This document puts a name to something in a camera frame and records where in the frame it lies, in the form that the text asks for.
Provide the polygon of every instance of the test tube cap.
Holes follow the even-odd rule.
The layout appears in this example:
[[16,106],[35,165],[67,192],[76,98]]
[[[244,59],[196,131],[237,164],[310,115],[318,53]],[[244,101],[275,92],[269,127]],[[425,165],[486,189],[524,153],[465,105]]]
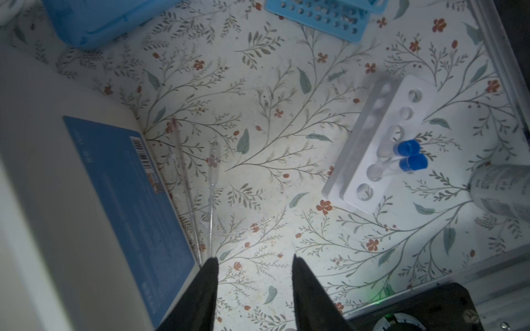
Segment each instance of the test tube cap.
[[409,156],[401,159],[399,162],[399,167],[405,172],[422,170],[427,168],[428,165],[429,161],[423,154]]
[[412,156],[420,154],[421,146],[417,141],[412,139],[400,142],[394,149],[394,153],[397,155]]

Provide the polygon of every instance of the blue label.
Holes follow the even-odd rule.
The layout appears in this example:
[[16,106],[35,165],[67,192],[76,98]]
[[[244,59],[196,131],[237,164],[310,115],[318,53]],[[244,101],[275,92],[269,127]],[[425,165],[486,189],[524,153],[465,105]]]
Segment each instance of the blue label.
[[140,133],[64,116],[154,327],[195,265]]

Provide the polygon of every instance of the perforated blue rack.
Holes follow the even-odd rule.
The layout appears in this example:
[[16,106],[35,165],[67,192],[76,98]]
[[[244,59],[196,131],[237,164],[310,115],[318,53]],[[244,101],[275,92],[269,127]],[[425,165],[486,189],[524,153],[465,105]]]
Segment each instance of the perforated blue rack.
[[359,43],[370,19],[370,13],[364,9],[382,13],[387,3],[388,0],[267,0],[265,9],[337,38]]

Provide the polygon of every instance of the test tube rack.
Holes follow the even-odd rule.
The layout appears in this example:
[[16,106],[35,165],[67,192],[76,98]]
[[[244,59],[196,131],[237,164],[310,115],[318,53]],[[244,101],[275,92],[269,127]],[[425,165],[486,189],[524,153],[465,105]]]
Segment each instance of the test tube rack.
[[352,43],[359,43],[370,13],[382,14],[388,0],[267,0],[265,9]]
[[368,178],[368,167],[379,162],[377,149],[389,140],[414,139],[435,96],[435,86],[410,75],[377,82],[322,190],[324,197],[349,211],[374,212],[393,179]]

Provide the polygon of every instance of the floral tablecloth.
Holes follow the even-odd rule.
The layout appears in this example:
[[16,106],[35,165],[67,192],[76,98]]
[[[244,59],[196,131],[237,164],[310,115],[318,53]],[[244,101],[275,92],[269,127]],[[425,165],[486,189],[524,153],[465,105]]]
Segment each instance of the floral tablecloth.
[[[90,51],[59,41],[39,4],[2,28],[4,42],[131,109],[189,229],[178,119],[204,257],[207,169],[220,167],[216,330],[295,329],[295,253],[346,314],[528,242],[527,223],[470,201],[475,169],[530,155],[465,0],[392,0],[359,45],[263,6],[186,0]],[[416,137],[429,169],[396,177],[373,214],[322,200],[370,87],[408,74],[438,89]]]

